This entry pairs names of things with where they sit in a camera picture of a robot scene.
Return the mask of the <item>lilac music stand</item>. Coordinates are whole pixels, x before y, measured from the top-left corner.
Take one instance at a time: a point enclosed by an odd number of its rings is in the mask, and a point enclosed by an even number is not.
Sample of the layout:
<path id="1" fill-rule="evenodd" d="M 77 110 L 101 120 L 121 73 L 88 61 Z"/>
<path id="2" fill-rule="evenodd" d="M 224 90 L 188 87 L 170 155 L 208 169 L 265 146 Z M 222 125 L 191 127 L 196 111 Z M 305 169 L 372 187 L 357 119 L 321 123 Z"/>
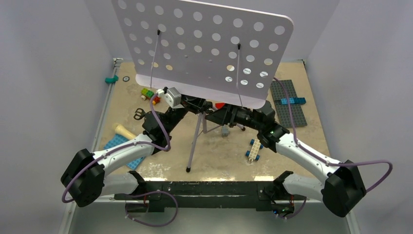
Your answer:
<path id="1" fill-rule="evenodd" d="M 194 0 L 114 0 L 144 87 L 262 108 L 293 34 L 285 15 Z"/>

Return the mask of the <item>beige toy microphone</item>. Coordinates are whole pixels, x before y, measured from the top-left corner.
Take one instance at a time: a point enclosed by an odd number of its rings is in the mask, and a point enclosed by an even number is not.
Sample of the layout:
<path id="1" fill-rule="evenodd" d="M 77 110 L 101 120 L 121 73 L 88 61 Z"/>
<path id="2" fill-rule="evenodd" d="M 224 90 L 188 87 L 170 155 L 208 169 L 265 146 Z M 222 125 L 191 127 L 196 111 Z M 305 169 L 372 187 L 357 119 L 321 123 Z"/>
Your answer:
<path id="1" fill-rule="evenodd" d="M 126 129 L 123 125 L 118 124 L 115 126 L 114 131 L 116 134 L 123 136 L 127 140 L 132 140 L 136 138 L 136 135 Z"/>

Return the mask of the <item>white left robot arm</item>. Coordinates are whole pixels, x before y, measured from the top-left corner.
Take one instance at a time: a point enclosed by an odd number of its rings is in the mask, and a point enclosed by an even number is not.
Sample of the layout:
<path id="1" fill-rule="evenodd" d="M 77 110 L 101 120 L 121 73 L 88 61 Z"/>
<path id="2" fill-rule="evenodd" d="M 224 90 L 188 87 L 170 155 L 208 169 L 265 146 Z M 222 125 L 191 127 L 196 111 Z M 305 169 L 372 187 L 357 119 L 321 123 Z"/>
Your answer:
<path id="1" fill-rule="evenodd" d="M 65 187 L 62 202 L 74 201 L 79 207 L 91 204 L 109 188 L 105 179 L 113 171 L 135 159 L 169 151 L 170 132 L 185 115 L 188 112 L 202 114 L 212 108 L 212 102 L 186 95 L 178 102 L 178 108 L 169 107 L 164 113 L 156 111 L 151 104 L 150 111 L 144 116 L 143 133 L 107 150 L 89 152 L 82 149 L 75 154 L 60 179 Z"/>

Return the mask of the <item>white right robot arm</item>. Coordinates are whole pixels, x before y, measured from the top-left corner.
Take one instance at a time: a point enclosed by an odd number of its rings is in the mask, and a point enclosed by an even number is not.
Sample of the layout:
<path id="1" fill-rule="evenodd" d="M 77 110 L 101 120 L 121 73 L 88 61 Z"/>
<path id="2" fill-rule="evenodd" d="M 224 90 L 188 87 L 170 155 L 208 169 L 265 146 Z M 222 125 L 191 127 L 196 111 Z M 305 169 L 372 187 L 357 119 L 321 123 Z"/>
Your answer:
<path id="1" fill-rule="evenodd" d="M 314 176 L 306 178 L 294 173 L 280 176 L 273 186 L 279 198 L 301 195 L 319 200 L 336 216 L 345 217 L 367 194 L 355 163 L 330 158 L 298 140 L 275 121 L 275 110 L 269 101 L 260 109 L 225 104 L 208 111 L 206 119 L 219 125 L 240 124 L 256 130 L 263 147 L 295 161 Z"/>

